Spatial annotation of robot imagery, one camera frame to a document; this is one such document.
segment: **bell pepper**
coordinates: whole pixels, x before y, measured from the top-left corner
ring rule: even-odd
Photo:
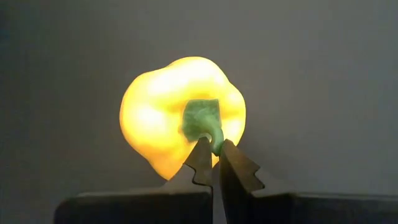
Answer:
[[[130,146],[169,180],[199,138],[211,141],[213,167],[225,139],[237,145],[246,106],[214,62],[185,57],[135,78],[123,96],[119,121]]]

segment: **gray wall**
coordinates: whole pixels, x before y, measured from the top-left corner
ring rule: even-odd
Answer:
[[[119,104],[138,74],[189,55],[241,90],[239,146],[271,174],[398,194],[398,1],[27,2],[0,4],[0,223],[50,223],[82,191],[162,184],[123,139]]]

